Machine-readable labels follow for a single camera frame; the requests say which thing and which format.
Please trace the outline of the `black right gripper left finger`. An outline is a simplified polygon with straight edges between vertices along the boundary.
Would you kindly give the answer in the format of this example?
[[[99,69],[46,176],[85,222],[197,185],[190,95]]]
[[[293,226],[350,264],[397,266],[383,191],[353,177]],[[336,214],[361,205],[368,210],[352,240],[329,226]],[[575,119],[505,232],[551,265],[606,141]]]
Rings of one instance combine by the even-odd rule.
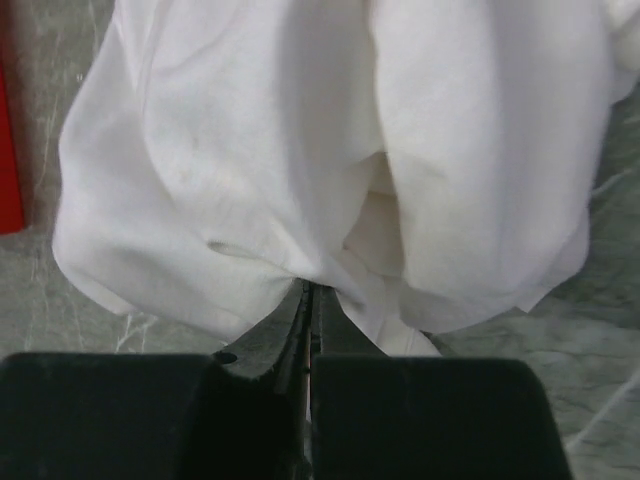
[[[5,479],[303,479],[307,286],[212,354],[1,363]]]

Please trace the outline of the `white t-shirt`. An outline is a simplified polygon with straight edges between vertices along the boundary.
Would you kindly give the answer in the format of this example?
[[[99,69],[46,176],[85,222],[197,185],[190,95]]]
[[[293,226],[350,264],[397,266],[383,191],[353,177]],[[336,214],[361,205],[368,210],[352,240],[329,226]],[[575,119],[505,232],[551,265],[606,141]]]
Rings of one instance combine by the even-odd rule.
[[[119,1],[64,123],[54,258],[231,342],[296,279],[388,354],[583,266],[635,1]]]

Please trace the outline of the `red plastic tray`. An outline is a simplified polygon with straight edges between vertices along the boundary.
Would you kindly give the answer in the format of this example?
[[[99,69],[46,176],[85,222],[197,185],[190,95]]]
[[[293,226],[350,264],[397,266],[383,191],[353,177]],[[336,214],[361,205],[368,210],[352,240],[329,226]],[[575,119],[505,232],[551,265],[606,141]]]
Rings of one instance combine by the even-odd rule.
[[[0,76],[0,232],[14,234],[25,227],[24,208],[13,144],[4,71]]]

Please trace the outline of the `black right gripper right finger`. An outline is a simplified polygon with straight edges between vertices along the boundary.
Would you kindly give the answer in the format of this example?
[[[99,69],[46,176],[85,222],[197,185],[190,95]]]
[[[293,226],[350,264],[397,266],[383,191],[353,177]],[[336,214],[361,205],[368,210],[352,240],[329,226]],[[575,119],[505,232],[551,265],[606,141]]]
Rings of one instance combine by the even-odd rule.
[[[568,479],[545,389],[525,363],[388,356],[313,290],[312,465],[318,479]]]

